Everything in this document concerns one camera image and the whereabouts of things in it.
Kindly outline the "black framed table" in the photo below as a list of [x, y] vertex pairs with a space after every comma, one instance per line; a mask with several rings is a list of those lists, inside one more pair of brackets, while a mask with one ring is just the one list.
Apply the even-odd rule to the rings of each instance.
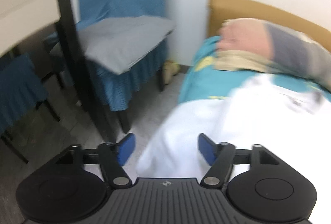
[[13, 52], [31, 36], [52, 28], [57, 31], [75, 90], [99, 134], [107, 142], [117, 139], [106, 111], [96, 95], [87, 60], [73, 20], [71, 0], [30, 0], [1, 17], [1, 55]]

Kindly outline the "white t-shirt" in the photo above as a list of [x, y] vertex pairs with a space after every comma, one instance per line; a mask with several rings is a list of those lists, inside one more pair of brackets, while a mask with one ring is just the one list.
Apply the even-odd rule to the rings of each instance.
[[302, 92], [276, 85], [276, 77], [246, 79], [224, 100], [178, 105], [140, 156], [136, 171], [146, 177], [202, 178], [207, 164], [198, 136], [239, 149], [261, 144], [308, 179], [326, 172], [330, 147], [330, 101], [314, 86]]

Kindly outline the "mustard yellow headboard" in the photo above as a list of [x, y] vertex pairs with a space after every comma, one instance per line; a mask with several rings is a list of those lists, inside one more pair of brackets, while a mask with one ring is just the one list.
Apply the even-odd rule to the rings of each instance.
[[207, 9], [207, 37], [215, 36], [225, 20], [255, 18], [302, 32], [330, 50], [329, 30], [271, 5], [253, 0], [208, 0]]

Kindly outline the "pink grey checked pillow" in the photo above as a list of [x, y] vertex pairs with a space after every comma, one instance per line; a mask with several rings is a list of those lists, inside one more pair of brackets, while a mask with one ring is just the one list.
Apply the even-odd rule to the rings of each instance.
[[214, 67], [289, 74], [330, 89], [330, 52], [302, 32], [253, 18], [227, 20], [220, 28]]

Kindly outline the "grey seat cushion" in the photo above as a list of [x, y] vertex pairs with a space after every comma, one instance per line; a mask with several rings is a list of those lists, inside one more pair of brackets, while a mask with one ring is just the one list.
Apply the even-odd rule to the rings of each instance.
[[123, 74], [173, 31], [173, 21], [147, 16], [81, 20], [76, 25], [85, 58], [116, 75]]

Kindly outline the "teal patterned bed sheet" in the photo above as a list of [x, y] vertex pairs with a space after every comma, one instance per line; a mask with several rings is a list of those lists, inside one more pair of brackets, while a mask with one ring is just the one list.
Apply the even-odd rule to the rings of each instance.
[[[180, 94], [178, 103], [194, 100], [223, 100], [231, 91], [241, 86], [248, 78], [257, 75], [255, 71], [221, 71], [214, 69], [216, 43], [219, 36], [204, 40], [203, 45], [195, 54], [193, 64], [188, 69]], [[330, 92], [320, 85], [302, 78], [285, 74], [273, 74], [272, 83], [295, 92], [306, 92], [319, 89], [330, 100]]]

